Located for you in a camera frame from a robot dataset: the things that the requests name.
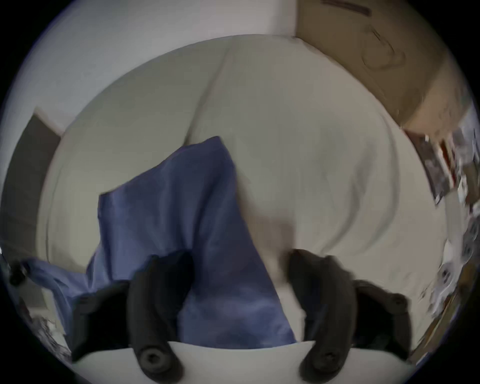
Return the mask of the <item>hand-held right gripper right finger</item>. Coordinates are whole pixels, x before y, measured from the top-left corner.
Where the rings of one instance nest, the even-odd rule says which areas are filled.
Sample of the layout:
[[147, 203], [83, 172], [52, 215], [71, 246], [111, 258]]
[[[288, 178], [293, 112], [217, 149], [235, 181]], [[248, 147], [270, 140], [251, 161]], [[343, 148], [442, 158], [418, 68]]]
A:
[[289, 251], [288, 281], [305, 313], [303, 340], [314, 342], [299, 366], [304, 381], [335, 378], [351, 348], [408, 360], [412, 327], [406, 296], [354, 279], [334, 256], [305, 249]]

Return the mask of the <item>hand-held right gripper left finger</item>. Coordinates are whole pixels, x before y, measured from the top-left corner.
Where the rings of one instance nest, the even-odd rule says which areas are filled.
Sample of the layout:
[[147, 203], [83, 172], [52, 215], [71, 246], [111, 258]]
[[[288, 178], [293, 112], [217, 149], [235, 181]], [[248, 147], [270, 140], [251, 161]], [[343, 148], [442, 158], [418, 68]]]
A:
[[178, 315], [195, 279], [192, 256], [152, 255], [131, 280], [80, 296], [71, 315], [71, 361], [98, 351], [133, 349], [156, 383], [177, 383], [183, 365], [169, 342], [179, 341]]

